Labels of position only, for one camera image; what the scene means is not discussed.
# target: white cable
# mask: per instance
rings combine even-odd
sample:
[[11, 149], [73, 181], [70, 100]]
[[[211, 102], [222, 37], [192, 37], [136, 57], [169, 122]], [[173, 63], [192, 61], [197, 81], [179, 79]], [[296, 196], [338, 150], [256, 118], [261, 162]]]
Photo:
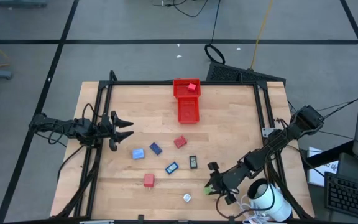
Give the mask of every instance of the white cable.
[[[247, 194], [241, 197], [240, 202], [237, 200], [237, 204], [240, 206], [240, 209], [242, 211], [248, 208], [258, 208], [253, 201], [250, 201], [250, 205], [245, 202], [242, 202], [246, 197], [248, 197]], [[263, 212], [259, 212], [259, 211], [254, 211], [253, 215], [251, 215], [249, 212], [244, 213], [243, 216], [245, 216], [246, 218], [242, 221], [243, 224], [246, 224], [247, 222], [254, 223], [254, 224], [263, 224], [270, 220], [270, 217], [266, 216]]]

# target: gray floor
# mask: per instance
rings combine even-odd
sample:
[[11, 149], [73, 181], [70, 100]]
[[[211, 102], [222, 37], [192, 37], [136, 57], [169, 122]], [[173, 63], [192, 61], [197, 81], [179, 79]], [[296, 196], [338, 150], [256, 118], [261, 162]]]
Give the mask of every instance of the gray floor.
[[[0, 8], [0, 39], [59, 39], [72, 0], [50, 0], [45, 9]], [[358, 24], [358, 1], [347, 1]], [[150, 1], [80, 0], [68, 39], [208, 39], [217, 0], [192, 19], [174, 8]], [[269, 1], [222, 1], [217, 39], [254, 39]], [[194, 13], [203, 1], [189, 1], [183, 10]], [[281, 0], [273, 4], [263, 39], [355, 40], [339, 1]], [[65, 45], [44, 106], [49, 116], [72, 118], [82, 81], [108, 78], [113, 69], [120, 80], [205, 79], [209, 60], [201, 44]], [[228, 65], [248, 68], [253, 45], [217, 45]], [[34, 113], [56, 45], [0, 45], [14, 74], [0, 80], [0, 205], [27, 125]], [[296, 108], [323, 108], [358, 97], [358, 45], [260, 45], [254, 69], [287, 79], [287, 95]], [[353, 136], [357, 103], [327, 120], [324, 130]], [[316, 134], [300, 146], [329, 149], [347, 139]], [[56, 173], [64, 148], [35, 137], [6, 221], [47, 218]], [[322, 194], [311, 187], [314, 208], [324, 217]]]

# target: paper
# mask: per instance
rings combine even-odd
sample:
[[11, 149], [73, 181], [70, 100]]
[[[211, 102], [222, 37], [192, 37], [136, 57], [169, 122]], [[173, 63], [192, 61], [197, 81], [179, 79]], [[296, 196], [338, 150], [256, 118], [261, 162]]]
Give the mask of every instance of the paper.
[[[320, 154], [322, 150], [316, 149], [313, 147], [309, 147], [308, 157]], [[321, 165], [316, 168], [316, 170], [320, 171], [320, 173], [324, 174], [325, 172], [331, 172], [336, 174], [338, 168], [338, 161], [330, 162], [329, 164]], [[310, 169], [308, 173], [308, 182], [310, 184], [318, 185], [324, 187], [324, 177], [322, 177], [319, 173], [317, 173], [314, 169]]]

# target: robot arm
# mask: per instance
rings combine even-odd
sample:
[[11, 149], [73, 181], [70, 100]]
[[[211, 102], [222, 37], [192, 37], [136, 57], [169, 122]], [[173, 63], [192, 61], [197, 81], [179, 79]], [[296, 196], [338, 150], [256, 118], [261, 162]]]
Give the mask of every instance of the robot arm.
[[267, 157], [283, 149], [292, 140], [316, 133], [323, 127], [323, 121], [324, 118], [313, 107], [304, 106], [291, 117], [288, 126], [269, 134], [264, 147], [248, 152], [229, 170], [219, 173], [218, 164], [210, 162], [208, 167], [213, 172], [205, 186], [206, 193], [227, 195], [225, 201], [228, 205], [236, 202], [232, 193], [246, 177], [253, 179], [263, 170]]
[[93, 124], [89, 119], [80, 118], [68, 121], [49, 118], [46, 114], [37, 114], [33, 117], [29, 127], [35, 133], [51, 131], [67, 136], [69, 139], [77, 139], [80, 144], [95, 147], [99, 139], [110, 138], [109, 147], [117, 150], [116, 142], [120, 143], [133, 131], [117, 132], [116, 127], [123, 128], [134, 123], [123, 121], [117, 117], [115, 111], [111, 112], [111, 123], [107, 115], [102, 115], [99, 124]]

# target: white cylinder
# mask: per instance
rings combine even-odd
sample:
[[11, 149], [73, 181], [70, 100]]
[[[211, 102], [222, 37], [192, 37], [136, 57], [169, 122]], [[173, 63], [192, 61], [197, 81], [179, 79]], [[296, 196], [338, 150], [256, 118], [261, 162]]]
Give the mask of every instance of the white cylinder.
[[259, 179], [255, 181], [248, 190], [248, 197], [253, 201], [258, 208], [269, 208], [273, 203], [271, 209], [264, 211], [275, 221], [282, 222], [286, 220], [292, 212], [291, 205], [284, 199], [280, 191], [278, 191], [272, 184], [267, 184], [266, 179]]

